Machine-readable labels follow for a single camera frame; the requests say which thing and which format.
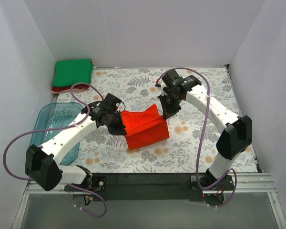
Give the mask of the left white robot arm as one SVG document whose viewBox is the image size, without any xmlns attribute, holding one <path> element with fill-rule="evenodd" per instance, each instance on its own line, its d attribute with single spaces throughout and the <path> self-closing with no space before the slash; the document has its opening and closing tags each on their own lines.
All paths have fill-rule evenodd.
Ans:
<svg viewBox="0 0 286 229">
<path fill-rule="evenodd" d="M 63 166 L 62 159 L 88 134 L 106 126 L 111 135 L 125 135 L 125 125 L 118 111 L 122 100 L 107 94 L 98 103 L 90 103 L 56 136 L 41 144 L 31 145 L 26 152 L 25 174 L 45 191 L 59 184 L 92 190 L 92 172 L 83 166 Z"/>
</svg>

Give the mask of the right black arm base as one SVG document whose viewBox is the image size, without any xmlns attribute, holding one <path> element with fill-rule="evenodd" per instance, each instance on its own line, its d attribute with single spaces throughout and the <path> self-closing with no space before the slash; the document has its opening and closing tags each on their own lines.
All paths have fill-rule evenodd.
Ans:
<svg viewBox="0 0 286 229">
<path fill-rule="evenodd" d="M 199 181 L 202 187 L 207 187 L 214 183 L 214 181 L 211 181 L 206 176 L 199 176 Z M 201 191 L 196 181 L 196 176 L 190 176 L 190 179 L 186 182 L 186 184 L 193 191 Z M 234 189 L 234 182 L 232 180 L 232 176 L 230 175 L 225 176 L 217 184 L 212 186 L 209 190 L 218 190 L 218 189 L 232 191 Z"/>
</svg>

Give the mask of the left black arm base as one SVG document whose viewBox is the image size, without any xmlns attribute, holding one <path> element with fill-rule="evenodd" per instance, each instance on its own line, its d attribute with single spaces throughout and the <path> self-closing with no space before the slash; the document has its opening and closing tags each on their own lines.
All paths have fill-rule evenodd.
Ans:
<svg viewBox="0 0 286 229">
<path fill-rule="evenodd" d="M 72 185 L 89 191 L 102 192 L 106 190 L 107 177 L 87 176 L 80 184 L 72 183 Z"/>
</svg>

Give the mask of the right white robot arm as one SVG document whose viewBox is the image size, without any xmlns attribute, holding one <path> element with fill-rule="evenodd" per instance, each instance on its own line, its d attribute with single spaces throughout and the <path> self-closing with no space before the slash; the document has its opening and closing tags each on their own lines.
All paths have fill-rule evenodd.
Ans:
<svg viewBox="0 0 286 229">
<path fill-rule="evenodd" d="M 204 139 L 206 124 L 213 123 L 220 137 L 216 143 L 217 155 L 204 176 L 196 175 L 196 183 L 201 190 L 218 189 L 224 177 L 232 171 L 231 165 L 241 152 L 252 143 L 252 119 L 230 111 L 210 95 L 209 82 L 201 83 L 194 75 L 181 77 L 178 68 L 164 72 L 156 81 L 161 89 L 158 97 L 164 120 L 176 115 L 181 101 L 186 101 L 204 114 L 204 124 L 200 141 Z"/>
</svg>

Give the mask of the orange t-shirt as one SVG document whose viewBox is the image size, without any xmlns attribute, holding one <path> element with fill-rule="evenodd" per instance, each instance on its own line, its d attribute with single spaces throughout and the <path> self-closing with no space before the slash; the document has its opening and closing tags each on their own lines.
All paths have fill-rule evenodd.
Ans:
<svg viewBox="0 0 286 229">
<path fill-rule="evenodd" d="M 156 104 L 142 112 L 124 111 L 121 117 L 129 150 L 150 146 L 170 137 L 167 122 L 159 114 Z"/>
</svg>

